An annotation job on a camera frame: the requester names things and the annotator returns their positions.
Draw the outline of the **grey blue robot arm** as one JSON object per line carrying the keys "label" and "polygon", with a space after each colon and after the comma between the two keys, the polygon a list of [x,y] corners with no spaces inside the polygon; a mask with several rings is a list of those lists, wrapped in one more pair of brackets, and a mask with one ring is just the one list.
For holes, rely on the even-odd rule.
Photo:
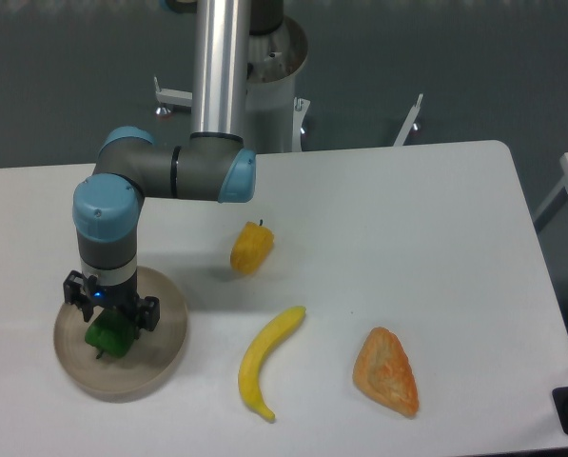
{"label": "grey blue robot arm", "polygon": [[137,226],[147,198],[245,203],[254,193],[256,156],[243,137],[249,39],[278,28],[284,7],[201,1],[196,13],[188,145],[159,150],[143,130],[117,129],[73,193],[82,267],[65,280],[64,298],[81,310],[92,344],[131,341],[159,322],[159,300],[137,291]]}

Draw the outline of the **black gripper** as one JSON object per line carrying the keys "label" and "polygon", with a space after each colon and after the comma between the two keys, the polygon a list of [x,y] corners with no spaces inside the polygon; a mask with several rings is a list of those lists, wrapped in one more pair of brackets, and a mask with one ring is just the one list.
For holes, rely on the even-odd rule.
{"label": "black gripper", "polygon": [[85,323],[88,323],[99,306],[103,309],[116,309],[131,322],[133,336],[138,340],[143,330],[156,329],[161,316],[161,303],[155,296],[140,297],[137,294],[137,273],[134,272],[125,282],[104,286],[95,275],[87,278],[87,291],[84,276],[72,270],[63,283],[64,302],[80,310]]}

